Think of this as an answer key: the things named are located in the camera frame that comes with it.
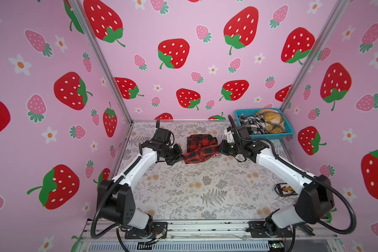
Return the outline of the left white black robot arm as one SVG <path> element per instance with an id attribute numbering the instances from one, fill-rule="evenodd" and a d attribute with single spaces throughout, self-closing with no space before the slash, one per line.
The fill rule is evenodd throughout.
<path id="1" fill-rule="evenodd" d="M 92 220 L 90 235 L 98 239 L 116 227 L 139 231 L 148 237 L 153 230 L 153 219 L 149 214 L 137 210 L 134 188 L 153 164 L 164 162 L 174 165 L 183 160 L 178 144 L 148 140 L 139 145 L 135 159 L 111 180 L 103 180 L 98 187 L 97 209 Z"/>

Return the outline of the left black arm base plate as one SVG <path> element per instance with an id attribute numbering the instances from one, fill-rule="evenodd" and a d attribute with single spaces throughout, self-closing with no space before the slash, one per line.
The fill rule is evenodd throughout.
<path id="1" fill-rule="evenodd" d="M 168 222 L 151 222 L 145 229 L 133 227 L 125 232 L 125 239 L 156 239 L 166 238 Z"/>

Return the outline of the red black plaid shirt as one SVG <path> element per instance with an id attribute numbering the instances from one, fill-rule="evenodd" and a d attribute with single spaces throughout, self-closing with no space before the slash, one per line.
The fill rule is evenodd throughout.
<path id="1" fill-rule="evenodd" d="M 190 135 L 186 147 L 186 153 L 183 154 L 186 164 L 203 163 L 219 155 L 218 140 L 210 134 Z"/>

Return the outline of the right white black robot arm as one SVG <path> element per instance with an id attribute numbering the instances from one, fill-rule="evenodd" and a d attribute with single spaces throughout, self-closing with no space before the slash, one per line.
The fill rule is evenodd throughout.
<path id="1" fill-rule="evenodd" d="M 271 141 L 263 139 L 229 143 L 224 140 L 217 149 L 223 155 L 242 155 L 246 160 L 267 168 L 298 195 L 295 204 L 276 210 L 265 219 L 265 230 L 269 236 L 276 236 L 280 230 L 300 224 L 320 224 L 337 234 L 350 234 L 356 229 L 355 211 L 347 199 L 331 186 L 330 180 L 324 175 L 308 173 L 284 160 L 278 155 Z M 350 224 L 344 230 L 334 228 L 321 220 L 335 207 L 335 196 L 345 205 L 350 216 Z"/>

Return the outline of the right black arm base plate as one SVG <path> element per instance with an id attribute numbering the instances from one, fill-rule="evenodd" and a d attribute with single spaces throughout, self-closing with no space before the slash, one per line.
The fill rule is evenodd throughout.
<path id="1" fill-rule="evenodd" d="M 248 229 L 252 238 L 291 238 L 293 235 L 292 229 L 277 228 L 274 224 L 265 221 L 251 221 L 248 223 Z"/>

